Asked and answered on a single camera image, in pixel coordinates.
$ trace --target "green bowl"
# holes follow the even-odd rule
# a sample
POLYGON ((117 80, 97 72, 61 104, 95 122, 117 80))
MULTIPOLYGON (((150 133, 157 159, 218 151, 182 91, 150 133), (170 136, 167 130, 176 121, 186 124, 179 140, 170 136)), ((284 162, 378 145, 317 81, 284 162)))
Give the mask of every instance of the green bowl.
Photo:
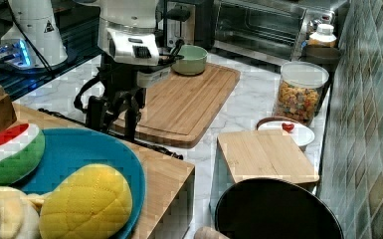
POLYGON ((184 59, 176 61, 172 65, 172 70, 182 75, 197 75, 206 69, 207 51, 204 48, 184 45, 181 47, 178 55, 184 56, 184 59))

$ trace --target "kitchen counter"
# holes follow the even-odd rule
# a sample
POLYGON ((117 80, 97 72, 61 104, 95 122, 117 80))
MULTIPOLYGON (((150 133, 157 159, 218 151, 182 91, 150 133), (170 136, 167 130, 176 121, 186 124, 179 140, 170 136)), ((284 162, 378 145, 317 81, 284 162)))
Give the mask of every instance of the kitchen counter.
MULTIPOLYGON (((74 120, 85 121, 85 115, 74 108, 73 101, 81 86, 97 74, 100 57, 95 57, 57 79, 16 101, 31 109, 44 108, 58 112, 74 120)), ((193 238, 201 226, 213 226, 209 212, 212 174, 216 153, 216 139, 220 132, 253 130, 256 123, 272 114, 272 108, 280 83, 280 75, 261 68, 209 54, 208 62, 241 72, 241 78, 215 119, 197 145, 190 149, 165 146, 184 156, 184 160, 195 165, 194 218, 185 238, 193 238)), ((83 96, 83 103, 91 95, 100 95, 102 85, 95 85, 83 96)), ((305 155, 316 170, 319 169, 326 106, 325 98, 321 112, 310 128, 315 141, 307 148, 305 155)))

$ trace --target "pasta in jar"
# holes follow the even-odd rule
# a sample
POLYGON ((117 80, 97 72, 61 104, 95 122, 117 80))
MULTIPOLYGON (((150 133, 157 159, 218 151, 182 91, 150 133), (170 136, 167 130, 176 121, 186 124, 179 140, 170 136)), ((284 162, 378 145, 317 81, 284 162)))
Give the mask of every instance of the pasta in jar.
POLYGON ((305 125, 313 119, 320 98, 318 89, 295 87, 282 81, 276 103, 275 115, 297 120, 305 125))

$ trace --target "tiled wall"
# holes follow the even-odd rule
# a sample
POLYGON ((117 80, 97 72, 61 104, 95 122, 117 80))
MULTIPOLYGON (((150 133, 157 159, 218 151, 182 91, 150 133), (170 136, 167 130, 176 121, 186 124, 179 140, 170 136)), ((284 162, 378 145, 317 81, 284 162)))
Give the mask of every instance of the tiled wall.
POLYGON ((383 238, 383 0, 353 0, 340 39, 319 197, 345 238, 383 238))

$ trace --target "jar lid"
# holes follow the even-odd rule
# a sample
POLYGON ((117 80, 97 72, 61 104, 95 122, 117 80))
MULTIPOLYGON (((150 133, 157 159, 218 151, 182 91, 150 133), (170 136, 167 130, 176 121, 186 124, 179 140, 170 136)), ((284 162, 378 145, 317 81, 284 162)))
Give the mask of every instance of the jar lid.
POLYGON ((334 27, 330 24, 319 24, 317 27, 317 33, 321 33, 324 35, 333 34, 334 27))
POLYGON ((259 130, 277 129, 277 128, 282 129, 282 123, 287 123, 287 124, 293 123, 294 128, 289 133, 289 135, 291 136, 293 141, 296 143, 296 145, 298 145, 299 147, 307 146, 308 144, 314 141, 315 139, 314 132, 309 127, 306 127, 305 125, 302 125, 301 123, 297 123, 297 122, 283 121, 283 120, 269 121, 260 125, 259 130))
POLYGON ((316 89, 328 80, 324 68, 307 62, 288 62, 282 65, 281 75, 285 82, 301 88, 316 89))

